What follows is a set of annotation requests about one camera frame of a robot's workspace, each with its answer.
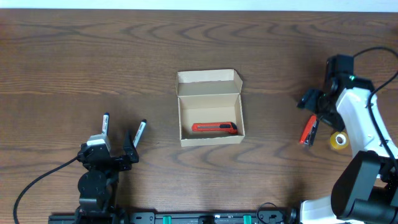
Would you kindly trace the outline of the red black stapler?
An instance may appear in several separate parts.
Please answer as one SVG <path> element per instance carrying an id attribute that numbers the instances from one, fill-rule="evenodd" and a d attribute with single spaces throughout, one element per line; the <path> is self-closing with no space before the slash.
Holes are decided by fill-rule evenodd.
<path id="1" fill-rule="evenodd" d="M 318 130 L 319 120 L 316 115 L 311 115 L 310 119 L 307 121 L 303 133 L 300 137 L 300 144 L 313 146 L 315 136 Z"/>

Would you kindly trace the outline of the yellow tape roll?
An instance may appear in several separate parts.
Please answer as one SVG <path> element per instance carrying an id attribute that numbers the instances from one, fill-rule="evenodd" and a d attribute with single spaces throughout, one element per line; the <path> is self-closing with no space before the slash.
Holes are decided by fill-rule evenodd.
<path id="1" fill-rule="evenodd" d="M 330 146 L 333 150 L 342 150 L 348 147 L 349 139 L 345 132 L 335 132 L 330 136 Z"/>

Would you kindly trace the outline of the blue capped marker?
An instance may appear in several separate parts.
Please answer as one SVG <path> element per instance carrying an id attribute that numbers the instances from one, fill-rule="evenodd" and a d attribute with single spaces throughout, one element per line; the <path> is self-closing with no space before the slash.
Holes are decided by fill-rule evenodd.
<path id="1" fill-rule="evenodd" d="M 109 129 L 109 113 L 105 113 L 103 115 L 103 123 L 102 123 L 102 129 L 101 129 L 102 134 L 107 135 L 108 129 Z"/>

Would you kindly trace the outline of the red utility knife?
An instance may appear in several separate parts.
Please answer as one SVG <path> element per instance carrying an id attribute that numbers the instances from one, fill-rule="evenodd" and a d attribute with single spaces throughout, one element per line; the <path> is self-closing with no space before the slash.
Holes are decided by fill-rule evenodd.
<path id="1" fill-rule="evenodd" d="M 222 131 L 230 134 L 237 134 L 238 128 L 232 122 L 194 123 L 192 125 L 192 131 L 194 132 Z"/>

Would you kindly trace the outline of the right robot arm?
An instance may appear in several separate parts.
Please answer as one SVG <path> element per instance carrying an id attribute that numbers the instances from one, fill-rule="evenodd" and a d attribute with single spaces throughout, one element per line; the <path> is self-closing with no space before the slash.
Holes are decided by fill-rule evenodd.
<path id="1" fill-rule="evenodd" d="M 309 89 L 298 108 L 337 130 L 353 159 L 331 194 L 300 204 L 300 223 L 397 223 L 397 146 L 377 107 L 371 80 L 354 74 L 354 57 L 326 63 L 322 90 Z"/>

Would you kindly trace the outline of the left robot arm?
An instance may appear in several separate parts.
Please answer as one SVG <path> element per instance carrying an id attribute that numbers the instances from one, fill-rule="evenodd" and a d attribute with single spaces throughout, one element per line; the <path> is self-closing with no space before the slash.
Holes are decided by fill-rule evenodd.
<path id="1" fill-rule="evenodd" d="M 75 211 L 76 224 L 129 223 L 129 215 L 116 204 L 119 173 L 132 169 L 139 155 L 130 133 L 123 143 L 124 154 L 112 156 L 106 134 L 90 136 L 81 145 L 77 161 L 88 170 L 78 181 L 80 206 Z"/>

